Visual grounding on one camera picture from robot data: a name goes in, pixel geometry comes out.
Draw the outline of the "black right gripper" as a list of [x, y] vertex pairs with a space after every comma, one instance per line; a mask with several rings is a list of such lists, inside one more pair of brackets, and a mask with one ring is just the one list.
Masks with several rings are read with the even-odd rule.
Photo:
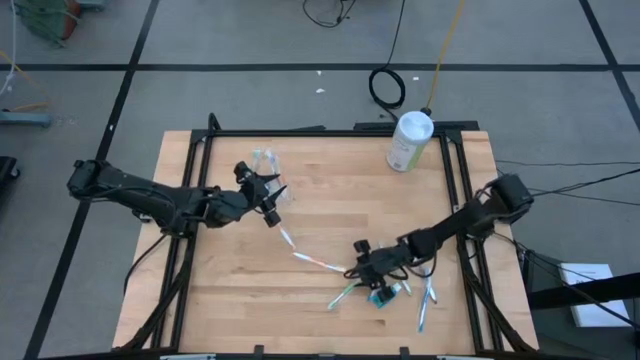
[[359, 240], [353, 246], [358, 256], [352, 267], [352, 278], [360, 282], [359, 286], [372, 292], [384, 286], [401, 284], [402, 280], [408, 281], [405, 267], [411, 258], [406, 245], [372, 249], [367, 240]]

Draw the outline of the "grey blue floor bar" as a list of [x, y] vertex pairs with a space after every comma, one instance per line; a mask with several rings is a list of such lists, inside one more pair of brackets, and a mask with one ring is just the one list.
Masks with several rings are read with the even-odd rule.
[[30, 125], [48, 128], [52, 116], [45, 113], [24, 113], [0, 110], [0, 125]]

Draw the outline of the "black floor object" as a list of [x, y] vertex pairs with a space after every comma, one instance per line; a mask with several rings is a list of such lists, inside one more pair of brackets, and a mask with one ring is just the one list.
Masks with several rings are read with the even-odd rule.
[[21, 175], [17, 167], [17, 159], [9, 156], [0, 156], [0, 186], [16, 180]]

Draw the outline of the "white paper booklet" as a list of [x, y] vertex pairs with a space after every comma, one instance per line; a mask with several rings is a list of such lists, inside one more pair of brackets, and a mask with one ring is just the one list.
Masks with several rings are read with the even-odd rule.
[[[559, 275], [567, 284], [579, 285], [596, 280], [607, 280], [613, 277], [608, 264], [605, 263], [567, 263], [559, 264]], [[630, 328], [631, 325], [621, 320], [631, 317], [622, 300], [604, 301], [600, 295], [594, 295], [587, 289], [582, 289], [589, 297], [600, 303], [572, 305], [570, 307], [574, 324], [578, 328]]]

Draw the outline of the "green mesh bundle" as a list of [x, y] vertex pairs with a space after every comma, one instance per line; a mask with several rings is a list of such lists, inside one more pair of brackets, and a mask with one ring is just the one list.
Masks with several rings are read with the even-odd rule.
[[34, 35], [64, 48], [74, 32], [81, 6], [75, 0], [14, 0], [16, 15]]

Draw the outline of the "white wipes canister green label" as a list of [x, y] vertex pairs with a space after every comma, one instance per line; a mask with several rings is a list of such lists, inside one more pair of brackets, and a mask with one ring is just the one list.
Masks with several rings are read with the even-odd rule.
[[403, 114], [394, 130], [386, 155], [389, 166], [397, 172], [411, 171], [421, 157], [435, 130], [432, 119], [422, 111]]

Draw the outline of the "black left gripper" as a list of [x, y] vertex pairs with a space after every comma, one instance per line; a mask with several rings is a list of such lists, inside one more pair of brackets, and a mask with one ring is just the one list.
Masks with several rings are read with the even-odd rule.
[[258, 211], [268, 227], [272, 228], [278, 225], [281, 222], [281, 217], [277, 213], [276, 202], [287, 186], [284, 185], [269, 194], [265, 185], [277, 180], [280, 175], [278, 173], [260, 175], [244, 161], [235, 165], [234, 174], [240, 188], [238, 191], [219, 192], [220, 219], [226, 222], [239, 221], [246, 213]]

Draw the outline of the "teal tube with white cap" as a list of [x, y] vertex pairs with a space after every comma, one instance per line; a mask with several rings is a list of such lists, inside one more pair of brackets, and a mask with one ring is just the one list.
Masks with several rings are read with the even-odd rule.
[[389, 304], [401, 290], [402, 285], [400, 283], [384, 286], [373, 290], [368, 297], [368, 301], [380, 309]]

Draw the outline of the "clear acrylic organizer holder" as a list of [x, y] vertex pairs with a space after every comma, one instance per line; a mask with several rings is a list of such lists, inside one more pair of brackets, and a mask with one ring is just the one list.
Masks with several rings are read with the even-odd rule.
[[[270, 148], [260, 148], [260, 149], [262, 150], [263, 154], [262, 154], [262, 162], [261, 162], [261, 165], [260, 165], [259, 170], [257, 171], [257, 173], [261, 174], [261, 175], [274, 174], [273, 171], [272, 171], [272, 168], [270, 166], [269, 160], [267, 159], [267, 156], [266, 156], [266, 151], [268, 149], [270, 149]], [[269, 194], [272, 194], [275, 191], [277, 191], [280, 187], [286, 185], [287, 189], [277, 199], [277, 203], [285, 203], [285, 202], [291, 201], [293, 199], [293, 196], [292, 196], [292, 193], [291, 193], [291, 189], [288, 187], [288, 182], [285, 179], [284, 173], [282, 172], [280, 158], [279, 158], [279, 164], [280, 164], [280, 170], [281, 170], [281, 173], [279, 174], [280, 177], [277, 180], [273, 180], [273, 181], [269, 182], [268, 184], [265, 185], [265, 187], [269, 191]]]

